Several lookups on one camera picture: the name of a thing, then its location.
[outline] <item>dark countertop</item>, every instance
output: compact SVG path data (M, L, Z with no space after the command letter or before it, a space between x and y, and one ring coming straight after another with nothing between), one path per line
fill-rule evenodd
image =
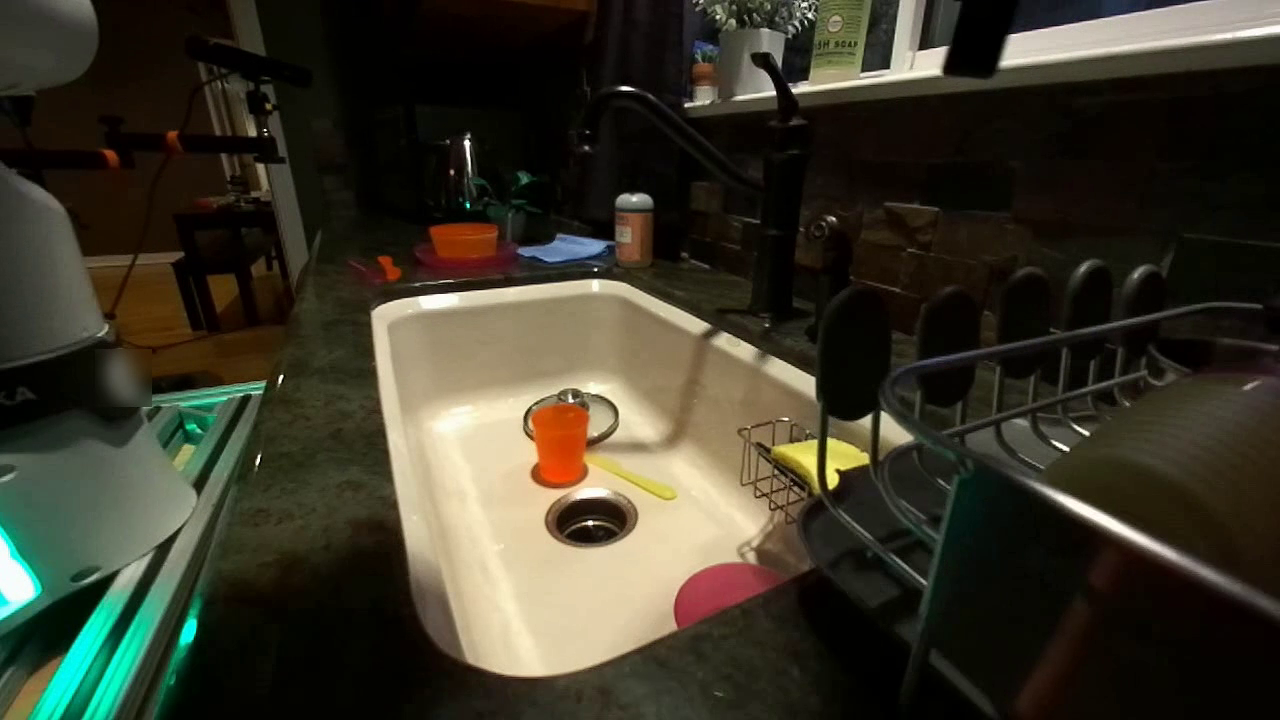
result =
M171 717L892 717L904 645L820 573L578 677L500 681L440 654L409 598L371 300L347 273L409 241L363 218L312 255ZM706 266L633 278L677 305L743 300Z

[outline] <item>sponge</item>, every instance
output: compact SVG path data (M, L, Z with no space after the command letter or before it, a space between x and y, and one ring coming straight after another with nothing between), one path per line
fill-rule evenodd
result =
M809 492L820 492L815 482L815 441L775 444L772 458L809 482ZM840 472L864 469L869 451L830 436L830 492L840 486Z

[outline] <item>white sink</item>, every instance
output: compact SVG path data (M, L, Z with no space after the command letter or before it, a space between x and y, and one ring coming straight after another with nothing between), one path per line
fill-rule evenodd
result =
M742 558L769 506L742 486L742 425L812 414L812 376L616 278L393 300L371 313L409 576L420 625L495 677L560 677L677 630L677 587ZM641 522L606 548L560 545L519 414L585 387L616 399L598 451L677 482L611 482Z

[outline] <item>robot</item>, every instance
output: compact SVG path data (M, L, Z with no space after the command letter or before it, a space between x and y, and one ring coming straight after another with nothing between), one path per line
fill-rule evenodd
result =
M94 0L0 0L0 100L77 79ZM163 545L198 492L140 414L55 196L0 165L0 635Z

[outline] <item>faucet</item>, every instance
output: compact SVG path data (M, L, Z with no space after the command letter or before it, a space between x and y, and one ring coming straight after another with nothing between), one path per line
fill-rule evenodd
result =
M611 105L637 107L646 119L651 119L686 154L694 154L699 166L722 176L723 183L752 196L760 206L760 243L752 258L752 305L750 315L760 315L765 329L783 325L793 315L793 264L797 264L797 234L801 234L801 205L804 205L804 171L809 171L809 119L801 115L801 100L793 96L783 73L769 52L752 52L752 65L769 73L775 92L775 112L769 119L772 145L765 154L765 176L743 176L708 135L699 135L677 107L657 100L646 89L611 84L599 89L581 119L581 154L598 148L599 115Z

